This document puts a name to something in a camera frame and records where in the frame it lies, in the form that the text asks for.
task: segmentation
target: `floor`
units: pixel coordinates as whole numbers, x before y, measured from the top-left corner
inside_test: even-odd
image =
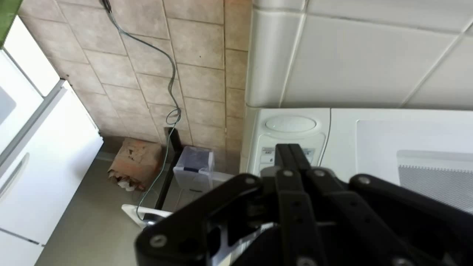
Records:
[[[109,180],[110,164],[95,161],[91,167],[38,266],[137,266],[134,241],[141,228],[120,207],[137,204],[141,194]],[[174,211],[196,197],[182,194],[174,182],[165,208]]]

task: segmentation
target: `white washing machine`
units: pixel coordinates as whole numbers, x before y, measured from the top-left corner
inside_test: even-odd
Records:
[[[242,172],[274,166],[277,143],[299,143],[344,182],[369,173],[473,211],[473,112],[249,108]]]

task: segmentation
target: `white wall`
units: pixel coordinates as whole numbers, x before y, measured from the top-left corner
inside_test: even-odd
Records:
[[[249,107],[473,109],[471,0],[255,0]]]

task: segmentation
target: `black cable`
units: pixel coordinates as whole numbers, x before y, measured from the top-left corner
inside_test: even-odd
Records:
[[[166,135],[166,142],[168,142],[168,143],[166,143],[166,154],[165,154],[163,167],[162,167],[159,176],[157,176],[157,177],[154,179],[154,182],[150,185],[148,191],[147,191],[147,192],[144,194],[144,197],[141,198],[140,204],[137,206],[137,216],[138,216],[138,219],[144,220],[144,217],[140,216],[140,211],[138,211],[138,210],[140,210],[140,207],[144,204],[144,201],[146,201],[146,198],[148,197],[148,194],[151,192],[151,189],[154,188],[156,182],[157,182],[157,180],[163,176],[163,173],[165,173],[165,169],[166,169],[165,166],[166,166],[166,161],[168,161],[168,157],[169,157],[169,152],[171,152],[171,151],[169,151],[169,149],[171,149],[171,135],[174,135],[174,132],[177,130],[177,126],[178,126],[178,123],[181,121],[181,115],[182,115],[181,107],[180,107],[180,104],[178,104],[178,101],[177,101],[177,98],[175,98],[175,95],[174,95],[174,84],[175,84],[175,80],[177,80],[178,67],[177,67],[174,58],[172,58],[169,53],[166,53],[165,50],[156,47],[154,44],[151,44],[151,43],[148,43],[148,41],[146,41],[146,40],[134,36],[132,33],[123,30],[123,28],[117,24],[116,18],[113,16],[113,7],[112,7],[110,2],[109,2],[109,0],[101,0],[101,2],[103,2],[104,7],[106,7],[106,10],[107,10],[107,15],[109,15],[110,21],[114,24],[114,27],[119,30],[119,33],[122,33],[122,34],[125,34],[125,36],[128,36],[128,37],[131,37],[131,39],[134,39],[134,40],[137,40],[137,41],[140,41],[140,43],[143,43],[143,44],[146,44],[146,46],[148,46],[148,47],[160,52],[160,53],[163,53],[163,55],[169,59],[169,62],[171,62],[171,65],[172,65],[172,68],[174,68],[172,78],[169,80],[169,84],[168,84],[168,92],[169,92],[169,95],[171,95],[171,98],[174,99],[175,109],[172,109],[172,111],[166,115],[166,124],[172,126],[174,129],[171,130],[169,135]]]

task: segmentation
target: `brown cardboard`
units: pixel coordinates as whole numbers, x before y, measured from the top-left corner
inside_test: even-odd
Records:
[[[159,143],[126,139],[109,170],[110,177],[129,180],[137,191],[146,191],[160,172],[163,151]]]

